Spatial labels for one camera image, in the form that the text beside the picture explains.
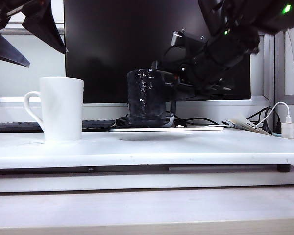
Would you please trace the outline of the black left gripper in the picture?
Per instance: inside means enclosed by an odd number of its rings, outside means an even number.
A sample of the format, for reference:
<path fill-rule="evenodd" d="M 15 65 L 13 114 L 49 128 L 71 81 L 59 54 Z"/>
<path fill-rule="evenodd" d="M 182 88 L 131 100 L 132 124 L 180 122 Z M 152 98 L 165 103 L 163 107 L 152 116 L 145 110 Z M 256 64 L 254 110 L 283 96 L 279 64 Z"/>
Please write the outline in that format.
<path fill-rule="evenodd" d="M 56 51 L 66 53 L 66 47 L 53 18 L 50 0 L 0 0 L 0 30 L 19 12 L 25 15 L 22 26 L 27 31 Z M 0 60 L 24 67 L 30 66 L 30 62 L 1 33 Z"/>

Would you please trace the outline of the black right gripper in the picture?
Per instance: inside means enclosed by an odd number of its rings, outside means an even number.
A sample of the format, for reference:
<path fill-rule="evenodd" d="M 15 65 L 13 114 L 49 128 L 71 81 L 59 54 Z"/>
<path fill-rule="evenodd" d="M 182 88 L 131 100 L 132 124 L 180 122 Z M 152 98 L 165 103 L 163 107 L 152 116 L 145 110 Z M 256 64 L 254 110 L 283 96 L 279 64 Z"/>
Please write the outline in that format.
<path fill-rule="evenodd" d="M 244 58 L 259 52 L 260 38 L 253 26 L 226 27 L 209 39 L 198 51 L 190 54 L 180 66 L 179 75 L 166 71 L 159 61 L 151 69 L 165 82 L 166 101 L 201 101 L 222 90 L 232 90 L 234 83 L 223 76 Z"/>

